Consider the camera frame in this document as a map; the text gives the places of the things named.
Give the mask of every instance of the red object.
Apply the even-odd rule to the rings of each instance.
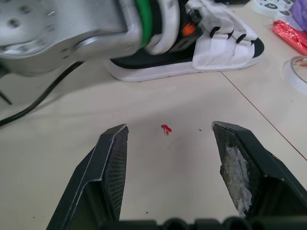
[[[195,33],[195,26],[191,23],[187,24],[185,27],[182,29],[182,35],[183,36],[190,36]]]
[[[161,125],[161,128],[164,130],[164,135],[168,136],[170,132],[172,132],[172,129],[168,127],[167,125]]]
[[[295,49],[307,56],[307,33],[305,31],[296,30],[281,20],[274,22],[273,31]]]

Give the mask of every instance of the white table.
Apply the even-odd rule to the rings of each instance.
[[[307,162],[236,89],[271,115],[273,124],[282,124],[285,137],[295,139],[296,132],[301,134],[295,126],[291,129],[290,115],[296,111],[291,109],[296,107],[288,107],[288,119],[279,119],[279,111],[275,111],[284,103],[280,98],[286,98],[276,96],[284,88],[293,96],[287,98],[289,104],[302,107],[307,102],[283,82],[280,72],[281,60],[295,53],[263,26],[268,18],[251,12],[249,5],[245,8],[246,12],[238,10],[238,14],[266,45],[264,60],[255,67],[225,72],[227,78],[215,72],[125,83],[108,75],[97,60],[75,70],[33,113],[1,128],[1,229],[45,229],[77,164],[101,133],[122,123],[130,128],[122,219],[222,221],[237,215],[219,174],[218,149],[211,131],[215,120],[252,130],[307,188]],[[254,18],[261,21],[250,23]],[[279,61],[272,60],[274,50],[281,56]],[[266,77],[260,67],[266,68]],[[14,105],[0,102],[0,118],[29,105],[58,73],[1,79],[0,89]],[[267,84],[275,86],[271,94]],[[304,122],[303,117],[296,117],[295,122],[299,119]],[[163,124],[173,129],[169,136],[163,134]],[[293,143],[301,151],[307,150],[304,141]]]

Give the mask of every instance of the screw hole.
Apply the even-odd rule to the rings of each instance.
[[[11,28],[17,28],[18,26],[20,26],[20,21],[18,19],[10,19],[8,20],[8,25]]]
[[[30,9],[30,7],[28,6],[21,6],[19,8],[19,11],[22,13],[22,14],[27,14],[27,13],[30,13],[32,10]]]

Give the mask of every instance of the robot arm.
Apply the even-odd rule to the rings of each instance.
[[[11,72],[37,75],[140,48],[133,0],[0,0],[0,8],[0,64]]]

